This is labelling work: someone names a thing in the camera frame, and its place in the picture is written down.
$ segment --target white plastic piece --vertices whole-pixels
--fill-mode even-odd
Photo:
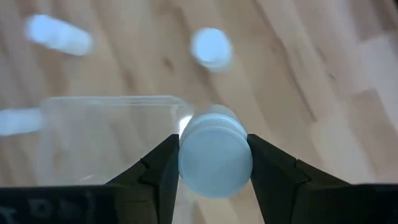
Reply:
[[[252,172],[247,133],[235,114],[221,105],[211,106],[191,119],[180,139],[178,168],[194,192],[226,198],[242,189]]]
[[[222,30],[202,28],[192,37],[191,53],[211,72],[223,72],[232,61],[231,42]]]
[[[89,33],[48,15],[28,18],[25,34],[33,42],[67,54],[82,56],[93,48],[93,39]]]
[[[0,136],[25,134],[42,127],[42,113],[38,108],[0,111]]]

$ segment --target wooden floor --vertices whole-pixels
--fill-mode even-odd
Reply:
[[[31,44],[24,18],[88,30],[92,54]],[[398,31],[392,0],[0,0],[0,107],[50,96],[174,95],[223,104],[249,133],[351,183],[398,181]],[[223,29],[223,74],[189,52],[201,27]],[[3,185],[37,184],[34,134],[0,138]],[[263,223],[248,185],[230,199],[179,185],[175,223]]]

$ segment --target white bottle cap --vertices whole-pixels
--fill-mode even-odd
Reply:
[[[0,111],[0,136],[25,134],[42,128],[42,113],[38,108]]]
[[[215,28],[202,28],[193,35],[191,53],[211,72],[226,70],[233,56],[231,42],[223,31]]]
[[[225,198],[250,179],[252,155],[247,134],[235,114],[221,105],[193,118],[180,140],[178,168],[196,193]]]
[[[47,48],[82,56],[92,50],[93,39],[86,31],[47,15],[34,15],[26,21],[29,40]]]

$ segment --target wood grain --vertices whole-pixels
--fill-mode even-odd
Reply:
[[[396,182],[394,7],[392,0],[0,0],[0,108],[39,106],[49,96],[219,103],[249,133],[339,178]],[[35,13],[90,32],[92,53],[72,57],[29,42],[24,21]],[[228,71],[210,73],[191,57],[190,37],[201,27],[231,39]],[[162,119],[165,108],[63,101],[44,108],[50,143],[39,144],[38,134],[0,137],[2,185],[102,183],[177,127]],[[264,220],[250,183],[234,197],[208,199],[180,180],[174,222]]]

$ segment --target hardwood floor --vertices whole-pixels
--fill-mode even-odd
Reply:
[[[39,106],[50,96],[218,103],[249,133],[343,180],[397,182],[394,7],[393,0],[0,0],[0,108]],[[23,24],[34,13],[88,30],[93,52],[73,57],[30,43]],[[190,37],[201,27],[231,39],[229,71],[209,73],[191,57]],[[36,134],[0,137],[0,183],[40,184],[31,169],[37,142]],[[264,222],[250,184],[215,200],[181,183],[174,220]]]

